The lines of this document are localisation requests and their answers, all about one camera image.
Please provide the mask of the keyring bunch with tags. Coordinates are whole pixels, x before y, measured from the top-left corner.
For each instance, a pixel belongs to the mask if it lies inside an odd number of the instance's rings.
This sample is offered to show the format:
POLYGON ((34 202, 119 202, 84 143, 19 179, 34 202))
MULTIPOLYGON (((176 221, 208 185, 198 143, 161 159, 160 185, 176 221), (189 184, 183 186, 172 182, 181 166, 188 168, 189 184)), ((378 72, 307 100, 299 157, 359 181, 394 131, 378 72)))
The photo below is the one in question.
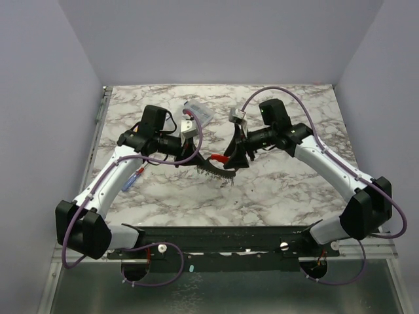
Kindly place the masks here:
POLYGON ((223 181, 222 186, 234 184, 234 178, 236 172, 232 170, 225 170, 223 168, 216 167, 212 164, 212 161, 219 162, 225 165, 229 157, 221 154, 211 154, 209 157, 205 158, 202 155, 198 155, 198 163, 196 165, 197 172, 209 176, 212 179, 221 179, 223 181))

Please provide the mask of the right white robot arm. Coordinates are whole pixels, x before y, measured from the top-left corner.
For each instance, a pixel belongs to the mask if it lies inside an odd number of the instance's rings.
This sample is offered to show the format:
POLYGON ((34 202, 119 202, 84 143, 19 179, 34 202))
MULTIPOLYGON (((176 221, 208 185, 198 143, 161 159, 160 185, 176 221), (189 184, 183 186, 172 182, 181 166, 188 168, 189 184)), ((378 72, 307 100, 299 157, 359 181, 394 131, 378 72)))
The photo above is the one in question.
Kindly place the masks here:
POLYGON ((292 124, 281 100, 264 101, 259 110, 265 127, 256 131, 248 131, 243 110, 230 110, 228 119, 234 124, 234 135, 224 153, 228 158, 224 168, 248 168, 259 149, 278 148, 310 166, 347 203, 340 215, 321 220, 303 231, 301 249, 305 254, 315 256, 325 244, 336 240, 362 240, 392 217, 389 201, 392 187, 386 178, 374 179, 356 170, 322 141, 316 141, 306 124, 292 124))

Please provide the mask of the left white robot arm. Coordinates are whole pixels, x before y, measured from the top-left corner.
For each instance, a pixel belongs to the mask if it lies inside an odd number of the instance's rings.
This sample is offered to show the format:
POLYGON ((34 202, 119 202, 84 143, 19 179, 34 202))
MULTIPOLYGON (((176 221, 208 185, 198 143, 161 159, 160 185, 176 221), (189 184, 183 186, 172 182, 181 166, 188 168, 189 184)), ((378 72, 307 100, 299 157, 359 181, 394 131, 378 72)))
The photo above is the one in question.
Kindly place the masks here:
POLYGON ((105 219, 123 185, 146 161, 184 166, 199 155, 203 130, 198 117, 189 109, 189 119, 181 122, 180 134, 164 130, 168 110, 146 106, 141 120, 122 133, 105 167, 72 201, 61 201, 55 209, 57 241, 66 251, 99 259, 111 249, 122 249, 130 258, 144 252, 142 231, 120 224, 110 226, 105 219))

